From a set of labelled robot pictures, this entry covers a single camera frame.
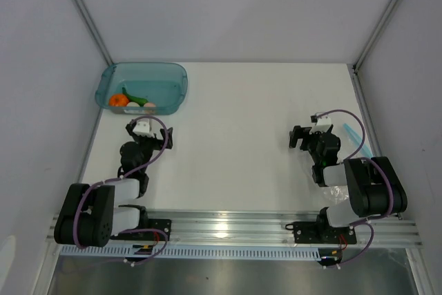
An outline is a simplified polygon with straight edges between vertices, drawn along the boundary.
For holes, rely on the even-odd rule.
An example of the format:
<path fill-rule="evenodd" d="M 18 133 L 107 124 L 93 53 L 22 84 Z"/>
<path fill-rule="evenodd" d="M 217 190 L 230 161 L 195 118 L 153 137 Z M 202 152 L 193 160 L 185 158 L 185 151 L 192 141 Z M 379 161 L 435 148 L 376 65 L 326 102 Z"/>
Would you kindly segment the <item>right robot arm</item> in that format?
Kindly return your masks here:
<path fill-rule="evenodd" d="M 321 188 L 345 187 L 348 198 L 322 208 L 314 221 L 298 221 L 285 228 L 293 231 L 294 241 L 302 244 L 336 244 L 346 240 L 356 242 L 354 227 L 372 219 L 393 213 L 403 213 L 407 196 L 390 160 L 387 157 L 350 158 L 338 161 L 340 138 L 312 127 L 295 126 L 289 132 L 289 147 L 310 154 L 313 181 Z"/>

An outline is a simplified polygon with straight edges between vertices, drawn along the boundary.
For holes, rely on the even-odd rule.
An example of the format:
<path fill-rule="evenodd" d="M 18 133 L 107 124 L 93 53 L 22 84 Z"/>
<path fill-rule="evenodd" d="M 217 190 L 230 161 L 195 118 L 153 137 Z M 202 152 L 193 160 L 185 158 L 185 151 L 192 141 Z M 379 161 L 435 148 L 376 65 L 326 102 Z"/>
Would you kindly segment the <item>clear zip top bag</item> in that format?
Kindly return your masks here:
<path fill-rule="evenodd" d="M 342 125 L 347 141 L 356 149 L 362 142 L 362 136 L 357 133 L 348 123 Z M 365 142 L 360 151 L 356 154 L 357 157 L 372 158 L 374 155 L 370 146 Z M 349 198 L 348 189 L 345 186 L 325 187 L 322 192 L 326 199 L 333 204 L 338 204 Z"/>

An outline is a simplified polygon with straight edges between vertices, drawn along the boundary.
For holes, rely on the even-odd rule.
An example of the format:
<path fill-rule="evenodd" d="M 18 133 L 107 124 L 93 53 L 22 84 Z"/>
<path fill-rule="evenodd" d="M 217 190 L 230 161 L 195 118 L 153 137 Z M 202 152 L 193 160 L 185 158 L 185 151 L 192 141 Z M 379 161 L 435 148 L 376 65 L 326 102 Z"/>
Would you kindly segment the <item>green toy pepper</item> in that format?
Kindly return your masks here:
<path fill-rule="evenodd" d="M 122 92 L 127 97 L 129 102 L 135 102 L 139 106 L 143 106 L 146 103 L 148 103 L 148 100 L 146 98 L 142 98 L 142 97 L 137 97 L 137 96 L 131 95 L 131 94 L 128 93 L 128 91 L 124 87 L 122 88 Z"/>

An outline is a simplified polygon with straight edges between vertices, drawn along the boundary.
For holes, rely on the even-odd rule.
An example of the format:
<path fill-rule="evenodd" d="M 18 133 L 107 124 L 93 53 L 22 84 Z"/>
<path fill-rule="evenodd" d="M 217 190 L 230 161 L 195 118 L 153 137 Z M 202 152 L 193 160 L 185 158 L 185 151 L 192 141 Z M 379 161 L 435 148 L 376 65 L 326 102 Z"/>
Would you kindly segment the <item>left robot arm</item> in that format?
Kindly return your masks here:
<path fill-rule="evenodd" d="M 115 178 L 69 186 L 53 231 L 56 243 L 86 249 L 104 247 L 125 231 L 136 240 L 148 235 L 145 208 L 129 202 L 147 192 L 146 170 L 165 150 L 173 148 L 173 128 L 156 117 L 142 116 L 130 121 L 126 131 L 132 140 L 119 149 Z"/>

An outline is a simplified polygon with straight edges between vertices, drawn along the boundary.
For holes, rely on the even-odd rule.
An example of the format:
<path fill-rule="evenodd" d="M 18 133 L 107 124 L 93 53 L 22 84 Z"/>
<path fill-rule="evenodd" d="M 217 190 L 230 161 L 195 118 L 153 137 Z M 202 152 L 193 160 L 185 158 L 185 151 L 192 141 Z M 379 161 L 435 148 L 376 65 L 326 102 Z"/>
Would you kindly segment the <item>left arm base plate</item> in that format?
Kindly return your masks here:
<path fill-rule="evenodd" d="M 154 232 L 138 231 L 135 233 L 118 234 L 111 236 L 112 240 L 128 240 L 128 241 L 163 241 L 165 238 L 169 240 L 172 229 L 172 220 L 170 219 L 149 219 L 145 226 L 138 226 L 139 229 L 155 229 Z"/>

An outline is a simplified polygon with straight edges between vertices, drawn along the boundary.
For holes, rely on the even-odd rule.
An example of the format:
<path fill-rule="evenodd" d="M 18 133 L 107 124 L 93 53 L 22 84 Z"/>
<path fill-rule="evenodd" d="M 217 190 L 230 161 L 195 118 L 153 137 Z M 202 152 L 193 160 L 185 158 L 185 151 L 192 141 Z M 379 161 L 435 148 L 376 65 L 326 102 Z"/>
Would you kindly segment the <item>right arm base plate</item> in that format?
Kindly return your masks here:
<path fill-rule="evenodd" d="M 349 227 L 331 227 L 319 222 L 298 221 L 286 224 L 285 229 L 292 232 L 296 244 L 356 244 L 356 233 Z"/>

